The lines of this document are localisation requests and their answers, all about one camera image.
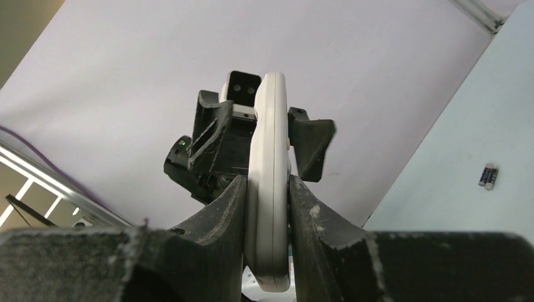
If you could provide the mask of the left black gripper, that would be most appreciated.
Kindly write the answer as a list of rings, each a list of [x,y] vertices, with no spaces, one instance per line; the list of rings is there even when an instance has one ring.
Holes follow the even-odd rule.
[[[248,172],[256,121],[234,118],[233,102],[219,94],[198,92],[192,136],[180,137],[166,155],[165,175],[201,204],[209,204],[232,182]],[[326,152],[336,134],[333,120],[312,120],[305,109],[288,110],[288,134],[303,181],[322,179]]]

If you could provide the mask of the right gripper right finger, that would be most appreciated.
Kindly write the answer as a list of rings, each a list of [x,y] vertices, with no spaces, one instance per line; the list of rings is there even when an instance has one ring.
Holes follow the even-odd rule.
[[[533,246],[496,232],[368,232],[288,181],[298,301],[532,301]]]

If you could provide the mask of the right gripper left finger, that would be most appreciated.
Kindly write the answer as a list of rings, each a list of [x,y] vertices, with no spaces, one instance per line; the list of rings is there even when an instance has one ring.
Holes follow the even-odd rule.
[[[1,234],[2,301],[240,301],[247,181],[172,230],[26,228]]]

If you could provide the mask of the white remote control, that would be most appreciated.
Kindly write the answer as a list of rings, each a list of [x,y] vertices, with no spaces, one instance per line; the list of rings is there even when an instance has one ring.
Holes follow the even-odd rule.
[[[256,93],[249,154],[244,258],[263,291],[290,287],[288,258],[288,107],[286,79],[267,73]]]

